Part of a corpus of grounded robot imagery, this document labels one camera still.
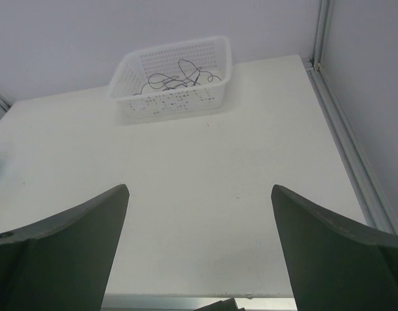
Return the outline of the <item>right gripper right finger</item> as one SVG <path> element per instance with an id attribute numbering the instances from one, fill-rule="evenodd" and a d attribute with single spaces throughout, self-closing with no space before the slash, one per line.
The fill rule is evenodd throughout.
<path id="1" fill-rule="evenodd" d="M 398 236 L 274 185 L 275 222 L 298 310 L 398 310 Z"/>

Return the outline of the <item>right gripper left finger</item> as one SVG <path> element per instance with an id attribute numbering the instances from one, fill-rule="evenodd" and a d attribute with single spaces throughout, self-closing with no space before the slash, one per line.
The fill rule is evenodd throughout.
<path id="1" fill-rule="evenodd" d="M 100 310 L 128 201 L 121 184 L 0 233 L 0 310 Z"/>

